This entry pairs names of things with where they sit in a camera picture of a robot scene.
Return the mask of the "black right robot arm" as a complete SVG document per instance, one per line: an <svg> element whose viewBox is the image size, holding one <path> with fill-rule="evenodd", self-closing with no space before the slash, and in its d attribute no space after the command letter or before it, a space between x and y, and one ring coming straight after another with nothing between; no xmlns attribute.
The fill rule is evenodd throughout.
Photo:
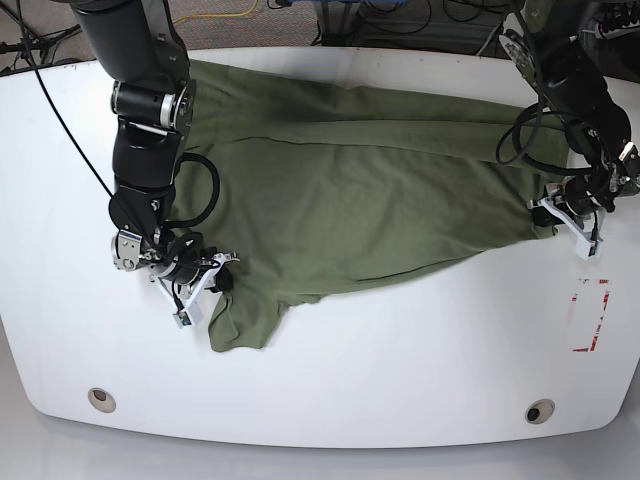
<svg viewBox="0 0 640 480"><path fill-rule="evenodd" d="M109 215L118 229L117 268L147 269L177 287L211 272L211 291L230 291L232 276L216 259L217 249L205 246L193 230L213 212L220 179L209 160L185 150L196 82L168 2L72 1L69 6L114 81L110 103L118 126ZM209 172L211 195L198 215L173 220L175 180L186 163Z"/></svg>

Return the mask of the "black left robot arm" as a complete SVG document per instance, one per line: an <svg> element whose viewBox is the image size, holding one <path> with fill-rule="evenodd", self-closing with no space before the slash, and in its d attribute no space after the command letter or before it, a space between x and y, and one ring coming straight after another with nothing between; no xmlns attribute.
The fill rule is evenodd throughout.
<svg viewBox="0 0 640 480"><path fill-rule="evenodd" d="M584 225L611 213L618 197L639 192L639 149L627 113L612 99L604 76L583 49L579 32L596 7L590 1L512 1L500 42L537 101L521 112L503 135L515 149L513 161L559 177L531 205L535 224ZM542 120L557 117L570 149L586 166L541 162L532 154ZM552 210L559 210L555 217Z"/></svg>

